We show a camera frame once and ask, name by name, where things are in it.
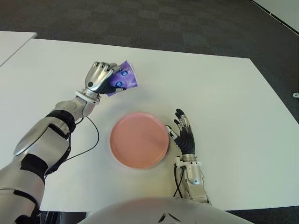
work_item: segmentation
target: purple package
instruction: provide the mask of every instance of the purple package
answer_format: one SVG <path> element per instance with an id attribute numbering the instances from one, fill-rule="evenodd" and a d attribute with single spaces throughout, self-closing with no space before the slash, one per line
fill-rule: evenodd
<path id="1" fill-rule="evenodd" d="M 130 89 L 138 86 L 135 72 L 128 61 L 121 64 L 121 70 L 113 74 L 109 83 L 111 86 L 115 86 L 117 88 Z M 110 97 L 116 93 L 117 92 L 109 93 L 107 96 Z"/>

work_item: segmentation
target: white table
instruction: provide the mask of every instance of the white table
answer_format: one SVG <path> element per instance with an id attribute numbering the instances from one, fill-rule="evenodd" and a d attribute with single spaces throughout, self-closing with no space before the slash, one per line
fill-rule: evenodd
<path id="1" fill-rule="evenodd" d="M 36 33 L 0 31 L 0 66 L 4 64 Z"/>
<path id="2" fill-rule="evenodd" d="M 174 157 L 179 155 L 172 141 L 158 165 L 133 170 L 113 157 L 109 135 L 121 116 L 136 111 L 152 113 L 175 128 L 176 108 L 192 124 L 215 207 L 299 204 L 299 126 L 245 58 L 32 39 L 0 69 L 0 166 L 10 162 L 16 143 L 35 122 L 84 86 L 94 61 L 126 59 L 139 87 L 102 98 L 90 116 L 100 129 L 100 144 L 47 177 L 42 210 L 96 211 L 131 198 L 172 196 Z M 95 141 L 86 119 L 72 135 L 71 155 Z"/>

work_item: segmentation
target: pink plate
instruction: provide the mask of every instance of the pink plate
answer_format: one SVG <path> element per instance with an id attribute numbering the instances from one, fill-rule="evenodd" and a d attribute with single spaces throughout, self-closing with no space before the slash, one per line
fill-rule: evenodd
<path id="1" fill-rule="evenodd" d="M 110 148 L 115 158 L 131 168 L 149 168 L 160 162 L 168 149 L 164 124 L 149 113 L 123 116 L 110 134 Z"/>

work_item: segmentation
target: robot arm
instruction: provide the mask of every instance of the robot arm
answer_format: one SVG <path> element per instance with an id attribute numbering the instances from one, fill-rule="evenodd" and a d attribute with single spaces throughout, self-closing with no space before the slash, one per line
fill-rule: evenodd
<path id="1" fill-rule="evenodd" d="M 179 179 L 182 180 L 184 186 L 184 198 L 208 203 L 200 170 L 201 162 L 197 161 L 195 155 L 195 142 L 189 120 L 181 109 L 177 109 L 175 114 L 178 120 L 175 119 L 174 123 L 178 125 L 180 135 L 176 134 L 170 126 L 165 126 L 168 134 L 174 139 L 182 152 L 182 157 L 175 158 L 175 175 L 180 171 Z"/>
<path id="2" fill-rule="evenodd" d="M 120 69 L 116 64 L 95 62 L 85 79 L 85 88 L 77 91 L 74 99 L 58 103 L 20 140 L 13 161 L 0 170 L 1 223 L 37 222 L 44 176 L 67 159 L 75 121 L 93 111 L 100 102 L 99 94 L 123 90 L 109 85 L 110 77 Z"/>

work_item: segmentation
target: gray carpet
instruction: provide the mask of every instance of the gray carpet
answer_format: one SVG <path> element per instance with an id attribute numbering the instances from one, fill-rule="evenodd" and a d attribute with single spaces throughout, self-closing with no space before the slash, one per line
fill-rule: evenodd
<path id="1" fill-rule="evenodd" d="M 250 58 L 299 122 L 292 97 L 299 92 L 299 38 L 249 0 L 0 0 L 0 30 Z M 298 210 L 233 213 L 258 224 L 297 224 Z"/>

